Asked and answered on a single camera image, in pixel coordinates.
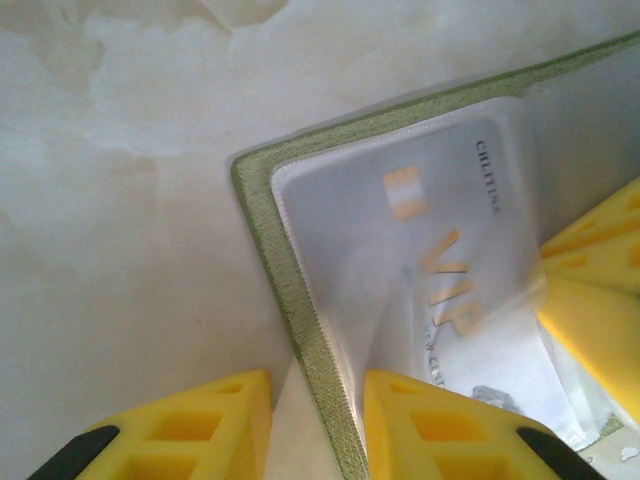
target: white marble surface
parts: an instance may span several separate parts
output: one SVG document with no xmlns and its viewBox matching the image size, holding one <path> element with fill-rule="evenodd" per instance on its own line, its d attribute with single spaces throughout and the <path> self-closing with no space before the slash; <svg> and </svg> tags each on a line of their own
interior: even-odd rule
<svg viewBox="0 0 640 480">
<path fill-rule="evenodd" d="M 638 25 L 622 0 L 1 0 L 0 477 L 234 371 L 280 391 L 236 152 Z"/>
</svg>

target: green fabric border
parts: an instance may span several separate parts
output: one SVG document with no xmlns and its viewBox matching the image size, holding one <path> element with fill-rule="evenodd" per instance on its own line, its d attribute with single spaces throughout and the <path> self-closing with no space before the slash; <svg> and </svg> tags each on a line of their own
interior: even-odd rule
<svg viewBox="0 0 640 480">
<path fill-rule="evenodd" d="M 365 450 L 333 354 L 278 214 L 271 191 L 272 173 L 302 156 L 388 133 L 490 98 L 520 97 L 535 83 L 578 70 L 638 43 L 640 31 L 555 60 L 305 133 L 234 160 L 231 179 L 345 479 L 368 478 Z"/>
</svg>

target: card chip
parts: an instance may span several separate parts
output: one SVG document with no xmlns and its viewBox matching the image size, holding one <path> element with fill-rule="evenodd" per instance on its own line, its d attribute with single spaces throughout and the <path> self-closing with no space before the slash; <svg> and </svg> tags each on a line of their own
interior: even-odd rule
<svg viewBox="0 0 640 480">
<path fill-rule="evenodd" d="M 418 167 L 404 167 L 387 173 L 384 185 L 393 216 L 398 220 L 407 220 L 429 209 Z"/>
</svg>

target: yellow plastic part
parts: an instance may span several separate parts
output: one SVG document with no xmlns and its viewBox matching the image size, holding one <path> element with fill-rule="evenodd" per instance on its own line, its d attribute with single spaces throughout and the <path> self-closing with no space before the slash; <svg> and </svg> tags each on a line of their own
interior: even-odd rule
<svg viewBox="0 0 640 480">
<path fill-rule="evenodd" d="M 640 177 L 569 225 L 540 249 L 542 258 L 640 229 Z"/>
<path fill-rule="evenodd" d="M 367 373 L 371 480 L 557 480 L 518 436 L 543 425 L 383 370 Z"/>
<path fill-rule="evenodd" d="M 541 254 L 538 318 L 640 422 L 640 177 Z"/>
<path fill-rule="evenodd" d="M 640 298 L 547 275 L 543 325 L 640 422 Z"/>
<path fill-rule="evenodd" d="M 254 480 L 271 432 L 269 374 L 224 378 L 108 418 L 118 436 L 79 480 Z"/>
</svg>

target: green stitched edge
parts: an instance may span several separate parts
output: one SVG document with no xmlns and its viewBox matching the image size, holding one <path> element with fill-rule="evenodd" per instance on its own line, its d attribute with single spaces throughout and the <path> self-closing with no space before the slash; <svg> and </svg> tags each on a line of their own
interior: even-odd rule
<svg viewBox="0 0 640 480">
<path fill-rule="evenodd" d="M 299 157 L 381 135 L 583 68 L 640 43 L 640 31 L 468 85 L 429 95 L 241 155 L 231 179 L 322 423 L 345 479 L 366 479 L 367 459 L 329 344 L 315 315 L 271 191 L 271 175 Z"/>
</svg>

